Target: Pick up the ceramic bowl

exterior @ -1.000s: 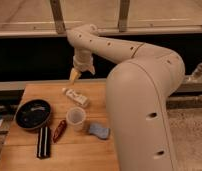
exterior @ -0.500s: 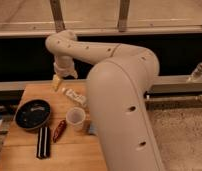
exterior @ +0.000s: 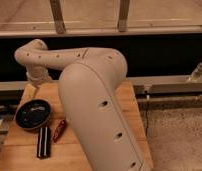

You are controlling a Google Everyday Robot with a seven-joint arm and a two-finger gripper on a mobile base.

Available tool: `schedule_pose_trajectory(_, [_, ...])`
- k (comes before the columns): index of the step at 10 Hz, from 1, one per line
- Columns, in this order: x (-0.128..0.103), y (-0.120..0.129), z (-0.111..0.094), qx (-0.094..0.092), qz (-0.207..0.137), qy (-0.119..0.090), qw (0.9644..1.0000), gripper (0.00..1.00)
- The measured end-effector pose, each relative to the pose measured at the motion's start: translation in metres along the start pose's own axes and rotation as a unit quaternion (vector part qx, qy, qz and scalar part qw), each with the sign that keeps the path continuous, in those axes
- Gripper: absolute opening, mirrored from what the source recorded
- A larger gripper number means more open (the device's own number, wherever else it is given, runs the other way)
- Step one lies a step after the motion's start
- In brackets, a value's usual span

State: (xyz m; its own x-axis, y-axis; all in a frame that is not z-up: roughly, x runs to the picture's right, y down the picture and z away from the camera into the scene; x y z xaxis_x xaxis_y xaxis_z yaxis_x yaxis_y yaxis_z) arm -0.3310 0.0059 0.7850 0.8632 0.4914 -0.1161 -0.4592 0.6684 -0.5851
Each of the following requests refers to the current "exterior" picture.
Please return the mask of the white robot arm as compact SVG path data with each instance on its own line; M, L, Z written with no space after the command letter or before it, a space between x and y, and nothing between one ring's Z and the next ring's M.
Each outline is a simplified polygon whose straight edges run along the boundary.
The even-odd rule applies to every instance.
M116 97L127 75L121 52L100 47L50 50L34 39L14 57L34 86L51 80L50 69L61 72L59 99L93 171L151 171Z

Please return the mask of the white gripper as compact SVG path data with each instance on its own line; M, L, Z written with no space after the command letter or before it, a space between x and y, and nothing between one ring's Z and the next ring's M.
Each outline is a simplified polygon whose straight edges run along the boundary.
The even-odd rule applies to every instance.
M26 73L27 75L27 79L28 82L33 85L35 88L32 99L35 99L40 87L38 87L39 85L43 84L43 83L47 83L47 82L51 82L52 78L45 73L42 74L38 74L38 75L32 75L29 72Z

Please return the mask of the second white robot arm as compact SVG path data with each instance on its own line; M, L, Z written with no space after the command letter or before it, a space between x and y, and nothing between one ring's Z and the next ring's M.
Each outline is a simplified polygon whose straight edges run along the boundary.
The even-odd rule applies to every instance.
M196 82L202 76L202 62L200 62L196 68L193 70L189 78L188 82Z

